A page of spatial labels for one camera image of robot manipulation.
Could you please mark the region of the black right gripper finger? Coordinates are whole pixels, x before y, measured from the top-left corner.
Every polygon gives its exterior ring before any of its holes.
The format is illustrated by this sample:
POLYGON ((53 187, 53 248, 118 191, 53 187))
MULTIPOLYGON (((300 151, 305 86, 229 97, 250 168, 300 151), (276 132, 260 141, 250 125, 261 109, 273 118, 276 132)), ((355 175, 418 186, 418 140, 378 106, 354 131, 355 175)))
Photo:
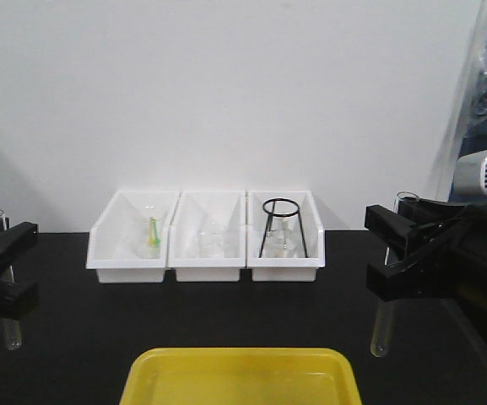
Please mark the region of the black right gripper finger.
POLYGON ((418 249, 388 240, 388 259, 370 262, 366 287, 382 300, 451 298, 460 283, 457 237, 437 237, 418 249))
POLYGON ((450 228, 462 204, 402 204, 400 213, 381 205, 365 209, 365 227, 383 240, 398 260, 450 228))

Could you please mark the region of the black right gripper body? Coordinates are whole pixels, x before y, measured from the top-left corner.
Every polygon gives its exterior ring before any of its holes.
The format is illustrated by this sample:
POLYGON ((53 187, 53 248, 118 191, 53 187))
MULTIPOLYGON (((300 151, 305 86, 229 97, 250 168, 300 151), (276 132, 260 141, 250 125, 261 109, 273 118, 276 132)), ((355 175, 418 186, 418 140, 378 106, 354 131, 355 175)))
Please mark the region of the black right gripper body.
POLYGON ((419 200, 418 204, 463 205, 453 225, 437 237, 458 238, 456 253, 460 283, 452 299, 467 307, 470 319, 487 334, 487 202, 419 200))

